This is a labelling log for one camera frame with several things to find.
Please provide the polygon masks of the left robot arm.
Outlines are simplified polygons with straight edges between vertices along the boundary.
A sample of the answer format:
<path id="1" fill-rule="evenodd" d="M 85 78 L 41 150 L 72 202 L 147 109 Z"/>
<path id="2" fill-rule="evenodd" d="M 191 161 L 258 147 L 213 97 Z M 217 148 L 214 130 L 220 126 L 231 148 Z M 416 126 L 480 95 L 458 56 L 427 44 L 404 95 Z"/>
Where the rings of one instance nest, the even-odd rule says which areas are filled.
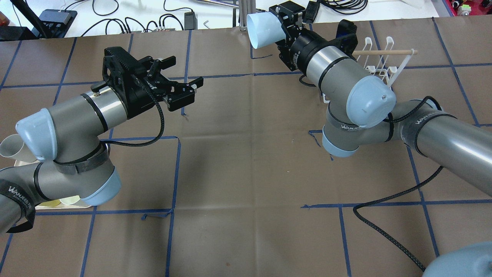
<path id="1" fill-rule="evenodd" d="M 43 108 L 16 123 L 21 142 L 2 145 L 13 150 L 5 157 L 26 154 L 26 165 L 1 170 L 1 232 L 33 228 L 41 203 L 79 196 L 91 206 L 106 203 L 121 189 L 121 179 L 109 157 L 109 144 L 145 147 L 158 141 L 165 129 L 160 102 L 174 112 L 195 101 L 203 77 L 188 83 L 167 79 L 162 70 L 176 57 L 134 58 L 119 46 L 104 50 L 103 79 L 91 90 L 66 102 Z M 130 144 L 100 140 L 99 136 L 156 107 L 161 126 L 148 142 Z"/>

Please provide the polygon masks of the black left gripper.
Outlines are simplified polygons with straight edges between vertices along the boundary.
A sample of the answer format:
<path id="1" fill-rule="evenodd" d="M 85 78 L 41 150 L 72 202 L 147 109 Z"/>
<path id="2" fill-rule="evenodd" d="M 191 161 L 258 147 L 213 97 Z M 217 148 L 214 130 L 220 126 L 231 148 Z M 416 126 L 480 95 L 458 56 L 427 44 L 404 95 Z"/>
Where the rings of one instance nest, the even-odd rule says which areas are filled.
<path id="1" fill-rule="evenodd" d="M 149 96 L 153 92 L 157 102 L 162 101 L 163 92 L 158 92 L 157 85 L 151 81 L 161 80 L 161 70 L 176 65 L 177 58 L 172 55 L 167 58 L 146 56 L 137 60 L 123 47 L 108 47 L 104 49 L 103 81 L 118 95 L 125 108 L 128 120 L 137 117 L 155 106 Z M 169 81 L 165 86 L 166 102 L 170 112 L 174 112 L 195 100 L 196 90 L 202 87 L 204 78 L 198 77 L 189 83 Z"/>

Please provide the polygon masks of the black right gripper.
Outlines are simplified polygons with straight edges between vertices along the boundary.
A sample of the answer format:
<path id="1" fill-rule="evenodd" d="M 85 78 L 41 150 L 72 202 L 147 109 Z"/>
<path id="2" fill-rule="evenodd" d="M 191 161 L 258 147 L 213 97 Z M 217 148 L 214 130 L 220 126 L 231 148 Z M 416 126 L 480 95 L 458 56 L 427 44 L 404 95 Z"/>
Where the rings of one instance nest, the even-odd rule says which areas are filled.
<path id="1" fill-rule="evenodd" d="M 291 71 L 305 72 L 311 58 L 316 52 L 327 47 L 329 42 L 303 26 L 305 7 L 295 2 L 283 2 L 270 6 L 268 11 L 279 19 L 281 29 L 285 33 L 284 39 L 275 42 L 280 51 L 281 61 Z"/>

